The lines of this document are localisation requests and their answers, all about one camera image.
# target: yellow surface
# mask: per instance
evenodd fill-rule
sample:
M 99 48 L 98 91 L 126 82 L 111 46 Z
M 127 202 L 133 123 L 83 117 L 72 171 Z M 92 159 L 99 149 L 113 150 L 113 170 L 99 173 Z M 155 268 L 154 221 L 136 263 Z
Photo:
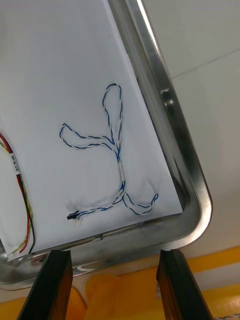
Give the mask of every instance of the yellow surface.
M 93 277 L 86 285 L 90 301 L 84 320 L 96 319 L 96 315 L 98 320 L 164 320 L 155 275 L 146 269 L 118 278 L 110 274 Z M 215 318 L 240 313 L 240 284 L 204 291 L 203 296 Z
M 192 273 L 240 262 L 240 246 L 187 260 Z
M 187 262 L 193 273 L 240 261 L 240 247 L 192 258 Z M 86 287 L 88 309 L 79 292 L 72 288 L 67 320 L 155 320 L 165 319 L 162 300 L 156 293 L 157 267 L 121 276 L 101 274 L 92 277 Z M 212 289 L 203 296 L 214 317 L 240 313 L 240 284 Z M 15 320 L 26 298 L 0 304 L 0 319 Z
M 26 298 L 0 303 L 0 319 L 16 320 Z M 86 306 L 79 292 L 72 287 L 67 307 L 66 320 L 83 320 Z

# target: metal tray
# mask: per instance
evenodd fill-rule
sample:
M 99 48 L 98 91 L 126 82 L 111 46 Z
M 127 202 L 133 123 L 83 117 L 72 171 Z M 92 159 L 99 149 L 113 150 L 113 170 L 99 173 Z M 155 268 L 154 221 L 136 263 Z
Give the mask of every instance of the metal tray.
M 163 56 L 141 0 L 108 0 L 132 63 L 183 213 L 66 243 L 73 275 L 186 246 L 207 228 L 212 200 Z M 30 287 L 52 248 L 8 261 L 0 243 L 0 288 Z

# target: label on wire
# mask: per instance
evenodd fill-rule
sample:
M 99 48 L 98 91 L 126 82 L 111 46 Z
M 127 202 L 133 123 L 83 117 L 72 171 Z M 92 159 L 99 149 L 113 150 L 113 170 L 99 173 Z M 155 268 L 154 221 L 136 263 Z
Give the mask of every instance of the label on wire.
M 15 170 L 15 173 L 16 175 L 20 175 L 20 169 L 19 169 L 19 164 L 17 162 L 17 159 L 15 157 L 15 154 L 14 153 L 10 153 L 10 158 L 11 158 L 11 161 L 12 161 L 12 164 L 13 164 L 13 167 L 14 167 L 14 170 Z

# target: white wall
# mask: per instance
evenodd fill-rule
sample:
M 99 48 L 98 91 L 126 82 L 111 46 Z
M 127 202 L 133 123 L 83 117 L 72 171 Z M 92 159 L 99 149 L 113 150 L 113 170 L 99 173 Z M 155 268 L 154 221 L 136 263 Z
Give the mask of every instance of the white wall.
M 213 199 L 207 231 L 183 251 L 240 244 L 240 1 L 144 0 Z

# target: white paper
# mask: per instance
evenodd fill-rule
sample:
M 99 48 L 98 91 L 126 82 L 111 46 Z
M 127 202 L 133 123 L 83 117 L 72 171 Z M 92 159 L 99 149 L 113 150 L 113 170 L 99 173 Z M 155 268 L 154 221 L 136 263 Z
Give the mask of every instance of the white paper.
M 107 3 L 2 0 L 0 12 L 0 131 L 13 148 L 26 184 L 36 231 L 33 251 L 182 212 Z M 83 135 L 108 134 L 102 99 L 113 82 L 123 91 L 127 192 L 136 202 L 150 202 L 154 186 L 159 198 L 145 216 L 136 216 L 119 203 L 81 222 L 67 220 L 75 210 L 111 199 L 119 188 L 116 158 L 107 148 L 78 151 L 59 138 L 65 122 Z M 107 99 L 116 120 L 117 90 Z M 0 239 L 9 254 L 26 235 L 27 214 L 3 149 L 0 164 Z

